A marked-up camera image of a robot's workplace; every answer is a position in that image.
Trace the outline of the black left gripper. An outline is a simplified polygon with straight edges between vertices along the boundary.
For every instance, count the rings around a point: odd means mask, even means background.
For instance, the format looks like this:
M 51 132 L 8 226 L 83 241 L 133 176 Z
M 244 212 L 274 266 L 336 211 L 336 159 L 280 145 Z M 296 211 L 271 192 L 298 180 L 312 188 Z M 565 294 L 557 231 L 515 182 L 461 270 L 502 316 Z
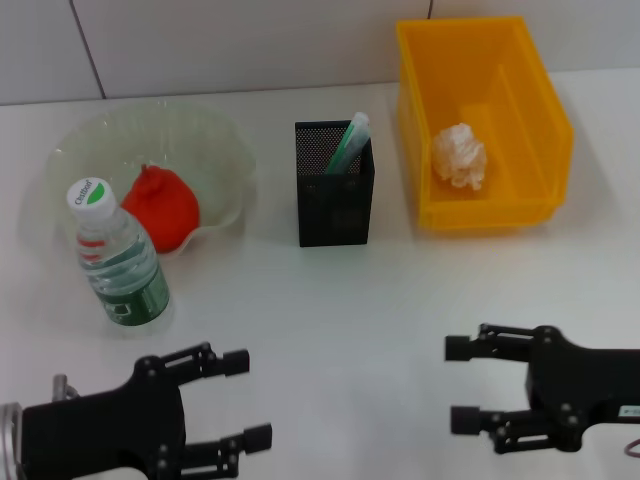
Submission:
M 235 479 L 241 454 L 271 449 L 272 425 L 185 446 L 179 387 L 249 369 L 247 350 L 217 355 L 204 342 L 138 360 L 129 380 L 114 390 L 29 407 L 22 418 L 24 475 L 27 480 L 74 480 L 127 467 L 148 480 Z

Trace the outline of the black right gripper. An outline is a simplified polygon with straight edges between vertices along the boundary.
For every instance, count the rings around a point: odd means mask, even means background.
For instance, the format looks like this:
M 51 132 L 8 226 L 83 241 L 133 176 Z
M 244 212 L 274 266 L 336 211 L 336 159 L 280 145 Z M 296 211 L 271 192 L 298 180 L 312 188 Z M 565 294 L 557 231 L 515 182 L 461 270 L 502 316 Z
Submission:
M 530 410 L 450 409 L 453 435 L 485 432 L 496 454 L 576 452 L 592 426 L 640 425 L 640 349 L 582 347 L 551 326 L 481 324 L 475 339 L 446 336 L 444 355 L 446 361 L 492 358 L 528 363 Z

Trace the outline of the clear green-label water bottle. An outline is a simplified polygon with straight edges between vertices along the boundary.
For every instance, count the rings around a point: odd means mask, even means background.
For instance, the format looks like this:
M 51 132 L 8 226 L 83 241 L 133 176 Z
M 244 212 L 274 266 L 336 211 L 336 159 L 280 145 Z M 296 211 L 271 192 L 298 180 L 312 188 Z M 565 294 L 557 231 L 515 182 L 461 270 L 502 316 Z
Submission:
M 75 218 L 79 264 L 108 319 L 141 328 L 161 318 L 171 296 L 158 254 L 107 181 L 82 178 L 69 187 L 66 200 Z

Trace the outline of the orange fruit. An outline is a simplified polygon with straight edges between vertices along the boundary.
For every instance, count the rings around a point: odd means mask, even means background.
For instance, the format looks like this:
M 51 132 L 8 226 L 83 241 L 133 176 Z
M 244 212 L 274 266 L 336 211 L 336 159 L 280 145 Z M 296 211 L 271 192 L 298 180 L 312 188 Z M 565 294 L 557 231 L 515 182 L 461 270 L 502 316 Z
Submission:
M 160 254 L 177 250 L 200 226 L 198 200 L 173 171 L 143 164 L 121 202 L 149 234 Z

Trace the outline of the white paper ball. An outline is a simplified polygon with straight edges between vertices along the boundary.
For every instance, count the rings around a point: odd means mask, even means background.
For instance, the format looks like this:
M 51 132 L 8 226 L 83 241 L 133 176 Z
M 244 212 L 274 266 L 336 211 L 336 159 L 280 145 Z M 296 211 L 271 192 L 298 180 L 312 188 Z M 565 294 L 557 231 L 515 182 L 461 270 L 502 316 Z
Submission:
M 432 165 L 445 182 L 455 188 L 482 188 L 487 155 L 470 125 L 459 123 L 440 131 L 433 139 Z

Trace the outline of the green utility knife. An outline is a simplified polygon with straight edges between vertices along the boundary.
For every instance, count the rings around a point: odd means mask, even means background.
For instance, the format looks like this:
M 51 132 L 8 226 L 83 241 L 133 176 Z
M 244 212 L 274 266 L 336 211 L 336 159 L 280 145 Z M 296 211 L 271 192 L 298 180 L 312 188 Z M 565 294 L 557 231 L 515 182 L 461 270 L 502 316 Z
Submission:
M 353 154 L 352 150 L 352 142 L 353 136 L 356 130 L 356 123 L 351 121 L 344 132 L 343 137 L 341 138 L 334 154 L 332 155 L 329 164 L 325 170 L 326 174 L 343 174 L 345 173 L 350 163 L 352 162 L 351 157 Z

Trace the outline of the black mesh pen holder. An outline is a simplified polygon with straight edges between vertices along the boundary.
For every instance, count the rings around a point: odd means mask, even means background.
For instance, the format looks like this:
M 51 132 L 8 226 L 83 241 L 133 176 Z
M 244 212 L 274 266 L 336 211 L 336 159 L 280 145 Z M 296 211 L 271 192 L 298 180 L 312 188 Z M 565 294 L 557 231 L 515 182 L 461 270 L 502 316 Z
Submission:
M 368 243 L 375 179 L 372 145 L 365 144 L 346 173 L 325 173 L 348 125 L 347 120 L 295 124 L 297 215 L 301 247 Z M 336 230 L 332 225 L 333 212 L 351 208 L 361 210 L 362 228 Z

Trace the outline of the green glass fruit plate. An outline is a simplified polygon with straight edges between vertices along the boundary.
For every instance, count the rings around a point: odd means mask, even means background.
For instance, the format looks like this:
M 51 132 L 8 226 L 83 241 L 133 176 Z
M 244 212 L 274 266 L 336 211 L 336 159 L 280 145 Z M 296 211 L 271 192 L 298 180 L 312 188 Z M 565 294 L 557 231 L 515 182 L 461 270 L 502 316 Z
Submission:
M 256 160 L 237 125 L 224 113 L 178 100 L 139 101 L 100 113 L 68 133 L 50 153 L 39 208 L 50 231 L 43 249 L 71 247 L 75 218 L 68 188 L 84 177 L 106 180 L 124 200 L 144 165 L 174 172 L 195 194 L 200 224 L 173 259 L 195 240 L 231 225 L 243 210 Z

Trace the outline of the yellow plastic bin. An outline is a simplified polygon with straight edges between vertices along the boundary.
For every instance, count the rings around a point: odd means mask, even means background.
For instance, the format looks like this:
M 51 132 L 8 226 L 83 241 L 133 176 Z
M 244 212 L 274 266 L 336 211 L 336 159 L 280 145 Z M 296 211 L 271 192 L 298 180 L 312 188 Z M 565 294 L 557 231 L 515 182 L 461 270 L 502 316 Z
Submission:
M 401 20 L 397 121 L 417 224 L 528 227 L 565 199 L 573 129 L 521 17 Z M 432 166 L 433 141 L 464 123 L 488 157 L 479 190 Z

